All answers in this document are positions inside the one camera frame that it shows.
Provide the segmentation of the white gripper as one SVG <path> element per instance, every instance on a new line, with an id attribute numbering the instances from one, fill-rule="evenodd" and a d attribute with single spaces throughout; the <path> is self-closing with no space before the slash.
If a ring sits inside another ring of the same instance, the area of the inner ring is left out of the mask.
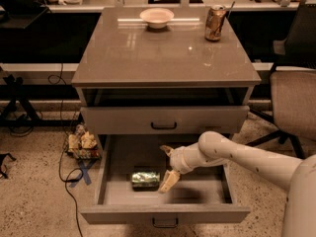
<path id="1" fill-rule="evenodd" d="M 161 145 L 160 149 L 170 157 L 172 171 L 167 170 L 158 192 L 165 194 L 171 190 L 180 180 L 180 174 L 185 175 L 199 167 L 216 167 L 224 165 L 223 158 L 212 158 L 202 153 L 197 144 L 181 146 L 173 149 L 168 145 Z"/>

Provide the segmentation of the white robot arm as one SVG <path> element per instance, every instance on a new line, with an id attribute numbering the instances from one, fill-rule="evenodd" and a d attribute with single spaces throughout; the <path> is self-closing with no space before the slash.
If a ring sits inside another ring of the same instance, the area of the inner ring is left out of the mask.
<path id="1" fill-rule="evenodd" d="M 213 167 L 230 160 L 286 191 L 281 237 L 316 237 L 316 156 L 298 159 L 235 143 L 208 131 L 190 146 L 161 149 L 170 158 L 159 192 L 171 190 L 180 177 L 198 167 Z"/>

